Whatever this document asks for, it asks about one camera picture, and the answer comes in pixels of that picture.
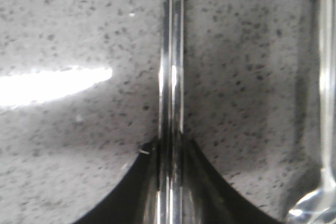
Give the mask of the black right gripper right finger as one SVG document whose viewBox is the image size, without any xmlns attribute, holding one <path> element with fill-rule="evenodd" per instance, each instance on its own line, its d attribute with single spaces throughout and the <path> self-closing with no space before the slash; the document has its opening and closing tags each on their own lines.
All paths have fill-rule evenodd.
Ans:
<svg viewBox="0 0 336 224">
<path fill-rule="evenodd" d="M 181 141 L 183 223 L 280 223 L 236 191 L 195 140 Z"/>
</svg>

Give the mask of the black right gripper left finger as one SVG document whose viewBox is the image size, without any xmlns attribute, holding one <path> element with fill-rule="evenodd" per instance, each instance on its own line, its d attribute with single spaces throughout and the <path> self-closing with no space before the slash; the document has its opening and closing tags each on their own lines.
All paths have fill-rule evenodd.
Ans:
<svg viewBox="0 0 336 224">
<path fill-rule="evenodd" d="M 75 223 L 155 223 L 157 152 L 156 141 L 143 144 L 117 186 Z"/>
</svg>

